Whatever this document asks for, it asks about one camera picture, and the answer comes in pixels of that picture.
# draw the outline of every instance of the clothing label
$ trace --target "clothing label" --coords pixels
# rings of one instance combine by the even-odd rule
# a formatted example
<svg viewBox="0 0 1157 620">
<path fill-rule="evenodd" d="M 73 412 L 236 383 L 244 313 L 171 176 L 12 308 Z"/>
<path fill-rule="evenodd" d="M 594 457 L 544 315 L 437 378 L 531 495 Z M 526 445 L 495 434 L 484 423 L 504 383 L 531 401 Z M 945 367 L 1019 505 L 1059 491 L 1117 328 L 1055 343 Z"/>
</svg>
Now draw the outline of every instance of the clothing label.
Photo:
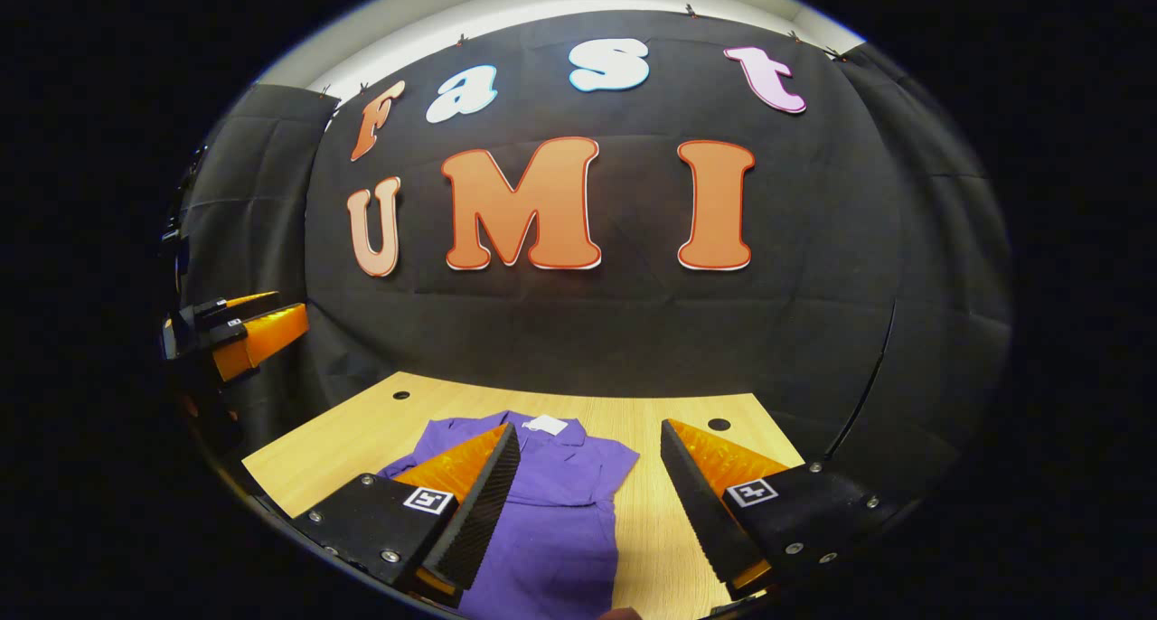
<svg viewBox="0 0 1157 620">
<path fill-rule="evenodd" d="M 550 431 L 551 435 L 558 436 L 559 431 L 562 431 L 567 427 L 567 422 L 562 421 L 562 419 L 554 419 L 550 414 L 544 414 L 522 423 L 522 427 L 530 428 L 531 430 Z"/>
</svg>

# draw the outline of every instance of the wooden table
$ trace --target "wooden table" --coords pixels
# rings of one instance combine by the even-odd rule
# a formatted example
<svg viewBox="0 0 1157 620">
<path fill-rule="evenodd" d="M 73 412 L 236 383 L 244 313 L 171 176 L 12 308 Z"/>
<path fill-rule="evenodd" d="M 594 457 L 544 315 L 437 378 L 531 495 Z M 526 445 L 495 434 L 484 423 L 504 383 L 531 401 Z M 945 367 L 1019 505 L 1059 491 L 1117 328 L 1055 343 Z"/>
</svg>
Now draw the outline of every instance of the wooden table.
<svg viewBox="0 0 1157 620">
<path fill-rule="evenodd" d="M 408 392 L 395 399 L 396 392 Z M 639 460 L 614 497 L 619 570 L 614 606 L 647 620 L 701 618 L 731 603 L 715 578 L 659 458 L 659 425 L 678 419 L 714 431 L 788 467 L 803 464 L 752 394 L 678 399 L 607 399 L 495 390 L 398 372 L 303 423 L 243 460 L 289 516 L 297 516 L 359 473 L 412 452 L 430 420 L 482 418 L 502 411 L 578 419 L 595 437 L 617 440 Z"/>
</svg>

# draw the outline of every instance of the black fabric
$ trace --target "black fabric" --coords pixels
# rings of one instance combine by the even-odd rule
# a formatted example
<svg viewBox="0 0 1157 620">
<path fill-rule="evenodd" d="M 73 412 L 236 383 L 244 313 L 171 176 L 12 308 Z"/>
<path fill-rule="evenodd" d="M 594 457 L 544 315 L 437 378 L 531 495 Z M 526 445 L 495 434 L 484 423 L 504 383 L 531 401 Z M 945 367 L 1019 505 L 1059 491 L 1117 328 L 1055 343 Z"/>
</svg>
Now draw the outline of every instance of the black fabric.
<svg viewBox="0 0 1157 620">
<path fill-rule="evenodd" d="M 1011 339 L 1011 257 L 992 180 L 951 117 L 870 44 L 846 56 L 838 67 L 902 167 L 904 260 L 887 353 L 835 455 L 908 495 L 959 456 L 993 398 Z"/>
<path fill-rule="evenodd" d="M 647 81 L 621 93 L 574 89 L 570 47 L 613 36 L 648 44 Z M 805 98 L 805 113 L 756 97 L 739 62 L 723 56 L 740 46 L 793 69 L 783 83 Z M 336 115 L 310 179 L 305 390 L 332 406 L 401 369 L 568 394 L 754 392 L 805 457 L 830 450 L 863 397 L 894 300 L 975 310 L 1002 329 L 1009 316 L 1008 249 L 982 168 L 922 94 L 871 64 L 867 49 L 855 57 L 863 61 L 831 61 L 818 47 L 722 20 L 599 12 L 491 32 L 382 78 Z M 480 64 L 498 69 L 494 102 L 426 121 L 439 86 Z M 399 80 L 406 91 L 376 146 L 351 163 L 366 102 Z M 451 271 L 443 160 L 487 149 L 516 184 L 538 145 L 558 135 L 599 143 L 588 208 L 603 264 L 540 271 L 524 246 L 510 268 L 495 260 Z M 676 149 L 690 139 L 756 155 L 743 229 L 753 258 L 743 271 L 690 271 L 677 260 L 692 182 Z M 401 179 L 399 260 L 373 279 L 356 265 L 346 199 L 388 176 Z M 377 215 L 374 200 L 371 246 L 381 242 Z M 924 332 L 931 347 L 953 342 L 943 325 Z M 884 382 L 900 372 L 916 382 L 913 392 L 943 390 L 929 372 L 887 368 Z M 980 390 L 994 378 L 980 374 Z M 938 434 L 944 415 L 971 422 L 977 392 L 914 403 L 913 422 Z M 951 406 L 960 411 L 939 409 Z M 957 442 L 967 431 L 948 435 Z"/>
<path fill-rule="evenodd" d="M 189 273 L 182 305 L 279 290 L 305 300 L 305 192 L 317 143 L 336 97 L 307 89 L 256 84 L 214 126 L 192 191 L 182 236 Z M 248 450 L 280 437 L 323 408 L 296 397 L 299 352 L 282 349 L 256 376 L 224 390 L 237 409 Z"/>
</svg>

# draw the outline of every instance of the purple shirt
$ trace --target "purple shirt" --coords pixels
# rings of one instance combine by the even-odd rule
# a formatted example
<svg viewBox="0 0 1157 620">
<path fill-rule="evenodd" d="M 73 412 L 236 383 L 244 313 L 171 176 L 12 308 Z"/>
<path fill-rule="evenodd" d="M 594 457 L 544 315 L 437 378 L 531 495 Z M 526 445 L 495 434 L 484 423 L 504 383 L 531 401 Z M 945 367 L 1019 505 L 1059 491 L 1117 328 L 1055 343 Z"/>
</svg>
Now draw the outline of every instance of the purple shirt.
<svg viewBox="0 0 1157 620">
<path fill-rule="evenodd" d="M 522 460 L 491 545 L 458 612 L 471 620 L 596 620 L 611 608 L 619 553 L 614 492 L 639 453 L 588 437 L 582 423 L 553 436 L 530 430 L 533 418 L 502 412 L 485 419 L 427 423 L 412 455 L 383 468 L 392 478 L 501 423 L 513 423 Z"/>
</svg>

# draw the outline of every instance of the orange letter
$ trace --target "orange letter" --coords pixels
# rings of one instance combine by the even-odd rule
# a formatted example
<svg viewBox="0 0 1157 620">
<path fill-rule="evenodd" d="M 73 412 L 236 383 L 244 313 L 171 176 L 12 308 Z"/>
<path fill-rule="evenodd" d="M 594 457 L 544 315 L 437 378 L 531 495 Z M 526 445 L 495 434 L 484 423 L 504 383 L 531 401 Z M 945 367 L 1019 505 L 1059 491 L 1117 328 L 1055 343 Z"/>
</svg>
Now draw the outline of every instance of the orange letter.
<svg viewBox="0 0 1157 620">
<path fill-rule="evenodd" d="M 598 143 L 581 135 L 550 139 L 538 146 L 530 165 L 510 187 L 487 150 L 459 152 L 442 163 L 454 204 L 454 249 L 445 263 L 456 271 L 480 271 L 491 253 L 479 244 L 486 229 L 499 257 L 513 266 L 522 252 L 530 221 L 538 216 L 538 241 L 528 252 L 543 270 L 588 270 L 603 260 L 587 224 L 587 167 Z"/>
<path fill-rule="evenodd" d="M 366 221 L 366 208 L 369 208 L 369 191 L 355 192 L 346 200 L 346 208 L 349 209 L 349 229 L 354 237 L 354 258 L 358 258 L 358 265 L 370 276 L 385 276 L 393 271 L 393 266 L 398 263 L 398 223 L 393 195 L 400 187 L 400 179 L 386 178 L 382 179 L 374 189 L 377 205 L 382 209 L 381 252 L 369 249 L 369 226 Z"/>
<path fill-rule="evenodd" d="M 751 263 L 743 244 L 743 172 L 756 165 L 747 149 L 721 141 L 688 141 L 679 158 L 691 165 L 694 213 L 691 239 L 679 246 L 679 263 L 694 271 L 736 271 Z"/>
<path fill-rule="evenodd" d="M 374 147 L 374 142 L 377 141 L 374 131 L 385 125 L 385 118 L 390 115 L 390 98 L 401 96 L 401 91 L 405 89 L 406 81 L 397 81 L 397 84 L 385 89 L 382 96 L 370 101 L 362 110 L 362 130 L 358 133 L 358 146 L 354 147 L 354 154 L 349 156 L 351 162 L 356 162 L 361 155 L 367 154 Z"/>
</svg>

